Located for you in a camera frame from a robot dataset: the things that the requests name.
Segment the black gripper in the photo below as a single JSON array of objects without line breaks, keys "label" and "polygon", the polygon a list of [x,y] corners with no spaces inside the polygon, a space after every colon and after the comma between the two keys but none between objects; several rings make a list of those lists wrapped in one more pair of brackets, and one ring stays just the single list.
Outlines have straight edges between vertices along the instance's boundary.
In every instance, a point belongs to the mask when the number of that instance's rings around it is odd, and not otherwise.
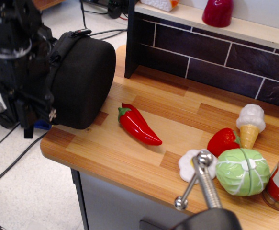
[{"label": "black gripper", "polygon": [[24,138],[33,138],[34,124],[56,118],[54,97],[46,85],[49,64],[46,57],[33,52],[0,53],[0,94],[17,122]]}]

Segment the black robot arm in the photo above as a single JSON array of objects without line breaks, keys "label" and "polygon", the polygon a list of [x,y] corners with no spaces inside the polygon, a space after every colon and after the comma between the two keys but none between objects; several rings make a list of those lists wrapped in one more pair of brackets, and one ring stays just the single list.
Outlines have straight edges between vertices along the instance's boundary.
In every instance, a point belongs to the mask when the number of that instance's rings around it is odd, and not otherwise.
[{"label": "black robot arm", "polygon": [[56,116],[46,83],[55,41],[33,1],[0,0],[0,94],[25,138],[32,138],[35,122]]}]

